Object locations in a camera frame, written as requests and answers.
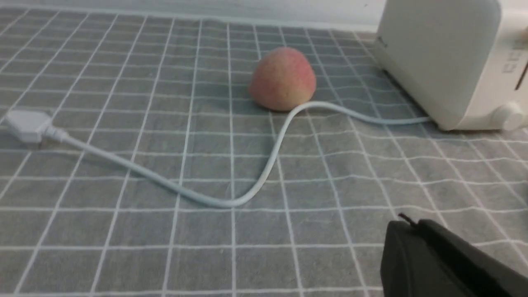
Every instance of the white grid line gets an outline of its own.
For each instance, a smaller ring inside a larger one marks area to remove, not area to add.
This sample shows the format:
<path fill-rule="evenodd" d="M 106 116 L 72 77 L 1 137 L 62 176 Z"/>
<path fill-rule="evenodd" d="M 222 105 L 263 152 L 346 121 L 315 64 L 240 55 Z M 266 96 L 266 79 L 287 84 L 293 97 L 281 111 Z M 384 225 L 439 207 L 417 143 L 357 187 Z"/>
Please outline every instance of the white grid line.
<path fill-rule="evenodd" d="M 0 180 L 9 180 L 12 176 L 0 176 Z M 73 177 L 72 180 L 106 180 L 106 179 L 114 179 L 114 180 L 123 180 L 125 177 L 123 174 L 116 175 L 101 175 L 99 177 Z M 506 181 L 506 182 L 473 182 L 473 181 L 465 181 L 463 179 L 441 179 L 441 180 L 434 180 L 434 181 L 427 181 L 427 182 L 418 182 L 418 181 L 407 181 L 407 180 L 399 180 L 394 178 L 373 178 L 373 177 L 367 177 L 364 175 L 357 175 L 357 174 L 347 174 L 339 177 L 332 177 L 334 180 L 346 180 L 346 179 L 362 179 L 362 180 L 380 180 L 380 181 L 391 181 L 401 184 L 412 184 L 412 185 L 430 185 L 430 184 L 438 184 L 443 182 L 454 182 L 454 183 L 466 183 L 471 185 L 497 185 L 497 184 L 528 184 L 528 181 Z M 135 181 L 142 181 L 142 180 L 148 180 L 146 178 L 129 178 L 130 180 Z M 57 181 L 63 181 L 68 180 L 67 176 L 49 176 L 49 177 L 31 177 L 31 176 L 19 176 L 16 177 L 15 180 L 26 180 L 26 181 L 45 181 L 45 180 L 57 180 Z M 257 179 L 254 178 L 237 178 L 235 181 L 237 182 L 255 182 Z M 204 178 L 186 178 L 184 179 L 184 182 L 230 182 L 231 179 L 221 179 L 221 178 L 210 178 L 210 179 L 204 179 Z M 289 179 L 284 180 L 284 183 L 303 183 L 303 182 L 318 182 L 318 181 L 329 181 L 328 178 L 313 178 L 313 179 Z M 278 180 L 274 179 L 268 179 L 266 181 L 267 183 L 277 183 Z"/>
<path fill-rule="evenodd" d="M 528 208 L 515 208 L 515 209 L 489 209 L 484 207 L 477 206 L 468 206 L 462 208 L 453 208 L 453 209 L 442 209 L 434 210 L 416 205 L 398 205 L 394 208 L 410 208 L 435 214 L 437 212 L 449 214 L 456 212 L 464 212 L 469 210 L 477 210 L 482 212 L 490 212 L 493 214 L 513 214 L 516 212 L 525 212 L 528 211 Z M 294 208 L 289 209 L 289 212 L 318 212 L 318 211 L 335 211 L 335 210 L 390 210 L 389 206 L 341 206 L 338 207 L 321 207 L 321 208 Z M 31 206 L 2 206 L 0 211 L 34 211 L 34 212 L 43 212 L 43 211 L 53 211 L 52 207 L 31 207 Z M 115 208 L 103 208 L 103 207 L 61 207 L 57 209 L 57 212 L 90 212 L 90 211 L 99 211 L 99 212 L 115 212 Z M 173 212 L 172 208 L 120 208 L 118 212 Z M 229 212 L 230 210 L 223 209 L 209 209 L 209 208 L 197 208 L 197 209 L 179 209 L 179 212 Z M 274 209 L 274 208 L 247 208 L 247 209 L 234 209 L 235 212 L 285 212 L 283 209 Z"/>
<path fill-rule="evenodd" d="M 306 29 L 304 29 L 304 32 L 305 32 L 305 34 L 306 34 L 306 37 L 308 37 L 308 40 L 310 40 L 310 44 L 311 44 L 311 46 L 312 46 L 312 50 L 313 50 L 314 53 L 315 53 L 315 57 L 316 57 L 316 59 L 317 59 L 317 62 L 318 62 L 318 65 L 319 65 L 321 71 L 323 72 L 323 75 L 325 75 L 326 82 L 328 83 L 328 85 L 329 85 L 330 87 L 332 87 L 332 82 L 330 81 L 330 78 L 326 77 L 326 70 L 323 68 L 323 63 L 321 63 L 321 60 L 320 60 L 319 56 L 317 55 L 317 50 L 315 49 L 315 46 L 314 46 L 313 43 L 312 43 L 312 40 L 311 40 L 311 38 L 310 38 L 310 35 L 308 34 L 308 31 L 307 31 Z M 334 95 L 334 97 L 335 97 L 336 99 L 339 99 L 339 96 L 337 95 L 337 92 L 336 92 L 334 89 L 332 89 L 332 93 L 333 93 L 333 95 Z M 311 126 L 311 128 L 312 128 L 313 133 L 316 134 L 315 126 L 314 126 L 312 120 L 310 120 L 309 122 L 310 122 L 310 126 Z M 348 122 L 349 122 L 350 125 L 352 126 L 352 129 L 353 129 L 353 130 L 356 130 L 356 128 L 353 126 L 352 120 L 350 120 L 350 118 L 348 119 Z M 364 152 L 366 152 L 365 147 L 364 147 L 364 145 L 363 145 L 363 142 L 361 141 L 361 139 L 359 138 L 359 136 L 356 135 L 356 137 L 357 137 L 357 139 L 358 139 L 358 141 L 359 141 L 359 143 L 360 143 L 361 149 L 362 149 Z M 332 178 L 332 174 L 331 174 L 331 172 L 330 172 L 330 169 L 329 169 L 328 163 L 326 162 L 325 156 L 324 156 L 324 154 L 323 154 L 323 149 L 321 148 L 321 145 L 320 145 L 319 139 L 318 139 L 317 136 L 316 136 L 315 138 L 316 138 L 317 148 L 318 148 L 319 153 L 320 153 L 320 155 L 321 155 L 321 158 L 322 158 L 322 160 L 323 160 L 323 165 L 324 165 L 324 167 L 325 167 L 326 175 L 327 175 L 327 177 L 328 177 L 328 179 L 329 179 L 329 181 L 330 181 L 330 185 L 331 185 L 331 187 L 332 187 L 332 191 L 334 192 L 334 198 L 335 198 L 335 201 L 336 201 L 337 207 L 340 209 L 340 210 L 339 210 L 339 213 L 340 213 L 340 220 L 341 220 L 341 224 L 342 224 L 342 226 L 343 226 L 343 230 L 344 230 L 344 232 L 345 232 L 346 240 L 347 240 L 347 242 L 348 242 L 349 244 L 352 244 L 353 242 L 352 242 L 352 239 L 351 239 L 351 237 L 350 237 L 350 233 L 348 232 L 348 227 L 347 227 L 347 225 L 346 225 L 346 220 L 345 220 L 345 217 L 344 217 L 344 215 L 343 215 L 343 211 L 342 211 L 342 208 L 341 208 L 341 202 L 340 202 L 339 194 L 338 194 L 338 192 L 337 192 L 337 189 L 336 189 L 336 186 L 335 186 L 335 183 L 334 183 L 334 179 Z M 379 186 L 381 187 L 381 189 L 382 189 L 382 191 L 383 191 L 383 195 L 385 196 L 385 199 L 386 199 L 386 201 L 387 201 L 387 205 L 389 206 L 389 209 L 390 209 L 390 211 L 391 211 L 393 217 L 395 218 L 395 217 L 396 217 L 396 214 L 395 214 L 394 208 L 392 207 L 392 204 L 391 204 L 391 201 L 390 201 L 389 197 L 388 197 L 387 194 L 385 193 L 385 189 L 384 189 L 384 185 L 383 185 L 383 183 L 378 179 L 378 176 L 377 176 L 376 172 L 374 171 L 374 168 L 372 168 L 372 165 L 370 164 L 370 160 L 369 160 L 367 157 L 365 157 L 365 160 L 366 160 L 366 162 L 367 162 L 367 165 L 369 166 L 370 171 L 372 172 L 372 176 L 376 179 L 377 183 L 378 183 Z M 365 280 L 365 276 L 363 275 L 363 271 L 362 271 L 362 269 L 361 269 L 361 264 L 360 264 L 359 260 L 357 259 L 356 252 L 355 252 L 355 250 L 354 250 L 354 248 L 353 248 L 352 246 L 350 247 L 350 252 L 351 252 L 351 255 L 352 255 L 352 259 L 353 259 L 353 261 L 354 261 L 354 263 L 355 263 L 355 267 L 356 267 L 356 271 L 357 271 L 358 278 L 359 278 L 359 280 L 360 280 L 361 285 L 362 285 L 363 288 L 364 288 L 364 289 L 363 289 L 363 292 L 364 292 L 364 294 L 365 294 L 366 297 L 370 297 L 370 293 L 369 293 L 368 290 L 366 289 L 366 280 Z"/>
<path fill-rule="evenodd" d="M 260 45 L 259 45 L 259 42 L 258 42 L 259 41 L 258 40 L 258 34 L 257 34 L 255 26 L 253 26 L 253 33 L 254 33 L 256 47 L 258 49 L 259 58 L 262 58 L 262 54 L 260 52 Z M 273 122 L 273 114 L 271 112 L 268 113 L 268 118 L 269 118 L 269 122 L 270 122 L 271 134 L 272 134 L 273 140 L 276 141 L 277 137 L 276 137 L 275 126 L 274 126 L 274 122 Z M 291 255 L 292 255 L 293 260 L 294 260 L 295 279 L 296 279 L 296 282 L 297 282 L 297 287 L 301 290 L 301 291 L 299 291 L 299 295 L 300 295 L 300 297 L 304 297 L 304 293 L 302 291 L 302 289 L 303 289 L 303 279 L 301 277 L 301 272 L 300 272 L 299 257 L 297 255 L 297 245 L 295 243 L 295 234 L 294 234 L 294 229 L 293 229 L 293 226 L 292 226 L 292 223 L 291 223 L 291 216 L 290 216 L 290 212 L 289 212 L 289 203 L 288 203 L 288 194 L 286 192 L 286 186 L 284 184 L 284 172 L 282 170 L 282 164 L 281 164 L 281 161 L 280 161 L 280 155 L 277 155 L 277 159 L 276 159 L 275 162 L 277 163 L 277 171 L 279 173 L 280 190 L 281 190 L 281 194 L 282 194 L 282 200 L 283 200 L 283 203 L 284 203 L 284 210 L 285 210 L 285 215 L 286 215 L 286 224 L 288 226 L 288 234 L 289 234 L 290 246 L 291 246 Z"/>
<path fill-rule="evenodd" d="M 240 289 L 240 294 L 274 294 L 274 293 L 310 293 L 310 292 L 354 292 L 362 290 L 362 287 L 316 287 L 308 289 Z M 370 286 L 367 287 L 369 291 L 382 291 L 381 287 Z M 97 292 L 93 296 L 144 296 L 145 294 L 161 294 L 162 291 L 142 291 L 142 292 Z M 211 290 L 211 291 L 167 291 L 168 294 L 174 294 L 178 296 L 182 295 L 218 295 L 218 294 L 231 294 L 231 290 Z M 88 293 L 82 292 L 71 292 L 71 293 L 23 293 L 23 294 L 1 294 L 0 297 L 85 297 L 90 296 Z"/>
<path fill-rule="evenodd" d="M 227 49 L 228 49 L 228 82 L 229 82 L 229 145 L 230 145 L 230 188 L 231 200 L 235 199 L 234 183 L 234 141 L 233 141 L 233 90 L 231 81 L 231 40 L 229 35 L 229 23 L 226 24 Z M 237 297 L 237 220 L 234 208 L 231 209 L 231 290 L 232 297 Z"/>
<path fill-rule="evenodd" d="M 519 245 L 528 247 L 528 243 L 523 242 L 522 240 L 512 240 L 511 242 Z M 483 246 L 493 246 L 501 244 L 510 244 L 510 241 L 506 239 L 490 240 L 488 242 L 477 242 L 471 243 L 477 247 Z M 203 249 L 229 249 L 232 245 L 137 245 L 137 246 L 109 246 L 107 250 L 152 250 L 152 249 L 169 249 L 170 247 L 177 249 L 187 249 L 187 250 L 203 250 Z M 271 249 L 271 248 L 291 248 L 291 244 L 242 244 L 236 245 L 236 248 L 240 249 L 249 249 L 249 248 L 261 248 L 261 249 Z M 303 249 L 342 249 L 342 248 L 383 248 L 383 243 L 357 243 L 357 244 L 299 244 L 296 245 L 297 248 Z M 4 250 L 33 250 L 34 246 L 0 246 L 0 251 Z M 102 251 L 104 246 L 58 246 L 58 245 L 45 245 L 41 247 L 41 250 L 100 250 Z"/>
<path fill-rule="evenodd" d="M 53 20 L 57 15 L 59 15 L 59 12 L 55 13 L 54 17 L 51 18 L 51 20 Z M 81 26 L 81 24 L 82 24 L 84 21 L 86 21 L 87 18 L 88 18 L 88 16 L 86 16 L 86 17 L 83 19 L 83 21 L 79 23 L 79 25 L 76 27 L 76 29 L 73 30 L 73 32 L 71 33 L 70 37 L 73 36 L 73 35 L 76 33 L 77 29 Z M 68 41 L 68 39 L 66 39 L 66 40 L 63 42 L 62 46 L 66 45 L 67 41 Z M 51 61 L 57 56 L 58 53 L 59 53 L 59 52 L 55 53 L 55 55 L 54 55 L 53 58 L 50 60 L 50 62 L 51 62 Z M 49 62 L 48 62 L 48 64 L 46 64 L 46 66 L 42 69 L 41 73 L 39 73 L 39 74 L 42 74 L 42 72 L 46 69 L 46 67 L 47 67 L 48 65 L 49 65 Z M 31 88 L 31 86 L 33 85 L 33 83 L 35 83 L 35 81 L 37 80 L 38 77 L 39 77 L 39 75 L 37 75 L 37 76 L 33 79 L 33 81 L 30 83 L 30 85 L 27 87 L 27 89 L 30 89 L 30 88 Z M 55 205 L 55 209 L 58 208 L 58 207 L 59 207 L 59 202 L 57 201 L 57 203 L 56 203 L 56 205 Z M 19 280 L 19 282 L 17 283 L 17 285 L 16 285 L 16 287 L 15 287 L 15 294 L 19 294 L 19 293 L 20 293 L 20 290 L 22 289 L 22 285 L 24 284 L 24 281 L 25 281 L 27 275 L 29 274 L 29 271 L 30 271 L 31 267 L 33 266 L 33 263 L 34 263 L 34 261 L 35 261 L 35 259 L 36 259 L 36 256 L 37 256 L 37 253 L 39 252 L 39 248 L 40 248 L 40 246 L 42 245 L 42 243 L 44 242 L 44 239 L 45 239 L 46 233 L 47 233 L 47 231 L 49 230 L 49 228 L 50 228 L 50 226 L 51 226 L 51 222 L 53 221 L 53 217 L 54 217 L 54 214 L 55 214 L 55 213 L 56 213 L 56 211 L 54 211 L 54 212 L 52 213 L 52 215 L 50 216 L 50 219 L 48 220 L 48 223 L 47 223 L 47 225 L 46 225 L 44 231 L 42 232 L 42 235 L 41 235 L 41 237 L 40 237 L 40 239 L 39 239 L 39 242 L 37 243 L 37 245 L 35 246 L 35 249 L 33 250 L 33 253 L 32 253 L 32 255 L 31 255 L 31 257 L 30 257 L 30 259 L 29 259 L 29 261 L 28 261 L 28 263 L 27 263 L 27 265 L 26 265 L 26 268 L 24 269 L 24 271 L 23 271 L 23 273 L 22 273 L 22 276 L 20 277 L 20 280 Z"/>
<path fill-rule="evenodd" d="M 187 149 L 188 149 L 188 145 L 189 145 L 189 135 L 191 134 L 190 133 L 190 131 L 191 131 L 191 119 L 192 119 L 192 112 L 191 111 L 193 109 L 194 90 L 195 90 L 195 86 L 196 86 L 196 73 L 197 73 L 196 66 L 198 65 L 198 56 L 199 56 L 199 52 L 200 52 L 200 37 L 201 37 L 201 33 L 202 33 L 202 21 L 200 20 L 199 29 L 198 29 L 198 38 L 197 38 L 197 42 L 196 42 L 196 59 L 194 60 L 195 69 L 194 69 L 194 73 L 193 73 L 193 82 L 192 82 L 192 89 L 191 89 L 191 102 L 189 104 L 189 113 L 188 113 L 188 117 L 187 117 L 187 129 L 186 129 L 186 133 L 185 133 L 185 143 L 184 143 L 184 148 L 183 148 L 182 166 L 180 167 L 180 180 L 179 180 L 180 184 L 183 183 L 183 179 L 184 179 L 184 176 L 185 176 L 185 162 L 187 160 Z M 172 228 L 171 228 L 170 246 L 169 246 L 169 250 L 167 252 L 167 261 L 166 261 L 166 266 L 165 266 L 165 275 L 164 275 L 164 278 L 163 278 L 163 293 L 162 293 L 162 297 L 165 297 L 166 294 L 167 294 L 167 291 L 168 291 L 167 286 L 168 286 L 169 275 L 171 273 L 172 253 L 173 253 L 174 246 L 175 246 L 174 245 L 174 237 L 175 237 L 175 234 L 176 234 L 176 224 L 177 224 L 177 221 L 178 221 L 178 211 L 180 209 L 180 201 L 181 200 L 182 200 L 182 197 L 181 197 L 180 194 L 178 194 L 176 196 L 176 203 L 174 205 L 174 210 L 173 210 L 173 222 L 172 222 Z"/>
<path fill-rule="evenodd" d="M 142 29 L 145 25 L 145 22 L 147 21 L 147 18 L 144 17 L 143 18 L 143 24 L 142 24 Z M 141 30 L 139 30 L 139 32 L 137 33 L 136 35 L 136 39 L 134 39 L 135 41 L 139 38 L 139 35 L 141 33 Z M 134 48 L 135 44 L 133 43 L 132 46 L 130 47 L 130 51 L 128 52 L 128 55 L 127 55 L 127 58 L 125 60 L 125 62 L 123 63 L 122 65 L 122 68 L 121 70 L 119 71 L 119 74 L 117 76 L 117 79 L 114 81 L 114 84 L 112 85 L 112 89 L 110 90 L 110 94 L 105 102 L 105 105 L 103 106 L 102 110 L 101 110 L 101 114 L 99 115 L 99 117 L 97 118 L 97 121 L 93 127 L 93 131 L 90 133 L 90 136 L 88 137 L 88 141 L 87 143 L 89 144 L 90 141 L 92 140 L 93 138 L 93 135 L 95 133 L 95 130 L 97 129 L 97 126 L 99 126 L 99 123 L 101 122 L 101 119 L 102 119 L 102 116 L 103 114 L 105 113 L 105 109 L 106 107 L 108 106 L 109 102 L 110 102 L 110 98 L 112 96 L 112 94 L 114 93 L 114 90 L 117 86 L 117 82 L 119 81 L 119 78 L 121 77 L 124 69 L 125 69 L 125 65 L 127 64 L 128 62 L 128 59 L 130 58 L 131 56 L 131 53 L 132 53 L 132 50 Z M 135 158 L 135 154 L 132 154 L 132 157 L 131 157 L 131 160 L 133 161 L 134 158 Z M 82 159 L 84 158 L 84 152 L 81 154 L 81 156 L 79 157 L 79 160 L 77 161 L 77 164 L 76 164 L 76 167 L 73 169 L 73 172 L 72 172 L 72 176 L 75 175 L 76 171 L 77 171 L 77 168 L 79 167 L 80 163 L 82 162 Z M 121 199 L 122 199 L 122 196 L 123 196 L 123 193 L 125 191 L 125 187 L 126 187 L 126 184 L 127 184 L 127 177 L 130 175 L 130 170 L 127 171 L 127 175 L 125 176 L 125 180 L 121 186 L 121 191 L 119 193 L 119 197 L 117 199 L 117 202 L 116 202 L 116 209 L 119 208 L 119 204 L 121 203 Z M 110 223 L 110 228 L 108 230 L 108 235 L 107 235 L 107 238 L 105 240 L 105 247 L 108 247 L 109 243 L 110 243 L 110 239 L 111 239 L 111 236 L 112 236 L 112 231 L 114 229 L 114 226 L 115 226 L 115 223 L 116 223 L 116 220 L 117 220 L 117 212 L 114 212 L 113 216 L 112 216 L 112 221 Z M 97 287 L 97 283 L 99 281 L 99 277 L 100 277 L 100 274 L 101 274 L 101 270 L 102 270 L 102 266 L 103 266 L 103 262 L 105 260 L 105 256 L 106 256 L 106 250 L 103 249 L 103 251 L 101 252 L 101 256 L 99 258 L 99 263 L 97 265 L 97 270 L 96 270 L 96 273 L 95 273 L 95 276 L 93 277 L 93 282 L 92 282 L 92 285 L 91 285 L 91 289 L 90 289 L 90 295 L 92 295 L 94 292 L 95 292 L 95 289 Z"/>

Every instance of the cord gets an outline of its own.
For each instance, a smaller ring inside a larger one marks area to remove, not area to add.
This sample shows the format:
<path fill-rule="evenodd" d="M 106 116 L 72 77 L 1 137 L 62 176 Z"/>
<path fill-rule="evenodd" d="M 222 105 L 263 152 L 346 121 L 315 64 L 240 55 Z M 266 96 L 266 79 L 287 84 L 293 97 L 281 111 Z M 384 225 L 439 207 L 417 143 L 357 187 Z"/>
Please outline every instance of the cord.
<path fill-rule="evenodd" d="M 417 118 L 412 118 L 412 119 L 379 119 L 379 118 L 360 114 L 358 112 L 355 112 L 353 110 L 347 109 L 345 107 L 342 107 L 336 104 L 320 102 L 320 101 L 312 101 L 312 102 L 301 104 L 297 106 L 296 108 L 294 108 L 286 117 L 286 121 L 284 122 L 279 134 L 277 135 L 277 140 L 275 142 L 275 145 L 273 146 L 273 149 L 271 150 L 271 154 L 268 159 L 268 162 L 266 163 L 266 166 L 264 167 L 264 170 L 262 171 L 260 177 L 257 179 L 255 184 L 251 187 L 251 189 L 249 189 L 244 195 L 236 199 L 233 199 L 233 200 L 218 199 L 215 197 L 210 197 L 210 196 L 195 192 L 193 190 L 184 188 L 183 186 L 177 183 L 171 182 L 170 180 L 157 174 L 156 172 L 153 172 L 147 168 L 139 166 L 134 162 L 131 162 L 115 154 L 108 153 L 99 148 L 91 146 L 87 143 L 79 141 L 71 137 L 65 130 L 56 128 L 52 126 L 51 124 L 49 124 L 42 133 L 43 133 L 43 136 L 45 137 L 52 138 L 59 142 L 67 143 L 78 149 L 85 150 L 89 153 L 92 153 L 104 159 L 110 160 L 114 163 L 117 163 L 123 167 L 126 167 L 195 202 L 201 203 L 209 207 L 233 208 L 233 207 L 238 207 L 240 205 L 243 205 L 249 200 L 251 200 L 258 193 L 258 191 L 262 188 L 262 186 L 264 185 L 265 181 L 267 180 L 271 172 L 271 169 L 273 167 L 273 164 L 275 163 L 275 160 L 277 159 L 277 155 L 279 153 L 279 149 L 284 139 L 284 136 L 286 135 L 286 130 L 288 129 L 288 126 L 290 125 L 295 115 L 309 108 L 329 109 L 329 110 L 333 110 L 338 113 L 346 114 L 348 116 L 362 120 L 367 123 L 379 124 L 379 125 L 412 125 L 412 124 L 420 124 L 420 123 L 425 123 L 425 122 L 430 121 L 429 117 L 417 117 Z M 18 111 L 17 116 L 13 116 L 12 115 L 13 112 L 15 111 L 11 111 L 10 113 L 8 113 L 6 119 L 11 129 L 14 130 L 13 133 L 22 139 L 22 137 L 20 137 L 20 134 L 21 134 L 20 130 L 21 130 L 21 126 L 25 125 L 24 118 L 25 120 L 27 120 L 27 117 L 29 117 L 28 113 L 37 113 L 37 112 L 24 111 L 22 113 L 25 113 L 25 114 L 21 115 L 20 111 Z"/>

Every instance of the grid pattern tablecloth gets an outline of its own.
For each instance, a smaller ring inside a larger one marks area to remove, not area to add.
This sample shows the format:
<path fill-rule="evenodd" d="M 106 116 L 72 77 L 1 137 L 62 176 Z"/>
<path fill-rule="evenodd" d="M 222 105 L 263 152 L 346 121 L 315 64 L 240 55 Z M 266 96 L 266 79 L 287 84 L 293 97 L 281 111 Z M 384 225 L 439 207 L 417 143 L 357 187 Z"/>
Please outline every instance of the grid pattern tablecloth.
<path fill-rule="evenodd" d="M 0 110 L 58 127 L 198 192 L 232 199 L 286 117 L 252 103 L 257 61 L 287 45 L 313 100 L 422 112 L 376 66 L 372 34 L 0 8 Z M 215 210 L 89 154 L 0 129 L 0 296 L 382 296 L 385 228 L 433 218 L 528 275 L 528 133 L 293 121 L 254 200 Z"/>

